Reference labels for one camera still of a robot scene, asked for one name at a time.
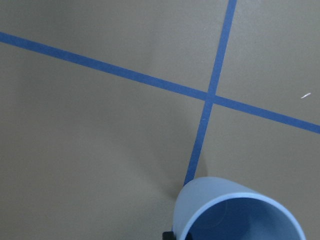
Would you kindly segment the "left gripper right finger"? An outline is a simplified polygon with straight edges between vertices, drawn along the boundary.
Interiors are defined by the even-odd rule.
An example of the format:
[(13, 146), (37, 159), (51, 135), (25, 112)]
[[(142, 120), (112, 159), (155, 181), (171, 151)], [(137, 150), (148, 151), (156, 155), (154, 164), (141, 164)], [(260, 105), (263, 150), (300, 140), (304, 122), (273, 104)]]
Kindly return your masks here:
[(186, 240), (193, 240), (192, 234), (190, 232), (186, 235)]

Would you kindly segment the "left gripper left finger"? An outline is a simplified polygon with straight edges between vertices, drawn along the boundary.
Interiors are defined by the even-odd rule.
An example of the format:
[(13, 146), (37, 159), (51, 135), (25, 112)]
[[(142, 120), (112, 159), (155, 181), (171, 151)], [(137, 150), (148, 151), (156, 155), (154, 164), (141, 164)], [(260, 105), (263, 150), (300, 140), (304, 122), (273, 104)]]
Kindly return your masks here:
[(175, 240), (175, 234), (173, 231), (165, 231), (162, 233), (162, 240)]

